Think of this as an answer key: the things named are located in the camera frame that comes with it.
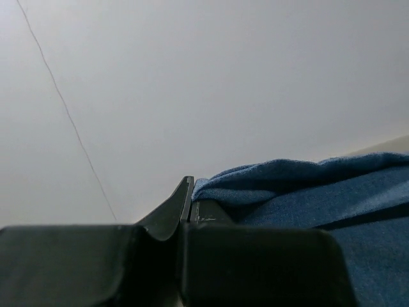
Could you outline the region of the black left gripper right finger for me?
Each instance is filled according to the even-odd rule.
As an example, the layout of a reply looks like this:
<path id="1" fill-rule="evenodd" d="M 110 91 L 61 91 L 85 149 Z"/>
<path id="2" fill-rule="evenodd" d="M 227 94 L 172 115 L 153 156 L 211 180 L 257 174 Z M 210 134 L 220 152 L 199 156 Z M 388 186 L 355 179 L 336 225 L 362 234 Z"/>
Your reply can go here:
<path id="1" fill-rule="evenodd" d="M 240 226 L 213 200 L 183 225 L 185 306 L 356 306 L 343 252 L 327 232 Z"/>

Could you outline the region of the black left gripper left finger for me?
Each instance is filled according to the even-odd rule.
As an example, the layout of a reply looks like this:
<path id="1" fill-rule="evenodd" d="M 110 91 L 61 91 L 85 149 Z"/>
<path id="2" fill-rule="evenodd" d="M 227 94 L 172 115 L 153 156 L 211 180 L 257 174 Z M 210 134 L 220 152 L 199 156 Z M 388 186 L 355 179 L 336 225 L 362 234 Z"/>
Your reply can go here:
<path id="1" fill-rule="evenodd" d="M 18 225 L 1 230 L 2 306 L 181 306 L 178 230 L 194 187 L 134 224 Z"/>

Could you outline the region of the blue fabric pillowcase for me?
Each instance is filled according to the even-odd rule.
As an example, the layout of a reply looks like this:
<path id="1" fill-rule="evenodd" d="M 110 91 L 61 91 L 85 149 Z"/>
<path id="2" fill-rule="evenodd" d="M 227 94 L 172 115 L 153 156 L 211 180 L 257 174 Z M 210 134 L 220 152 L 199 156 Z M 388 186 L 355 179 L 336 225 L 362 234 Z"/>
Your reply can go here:
<path id="1" fill-rule="evenodd" d="M 408 305 L 408 156 L 276 159 L 196 182 L 237 223 L 320 228 L 340 244 L 361 306 Z"/>

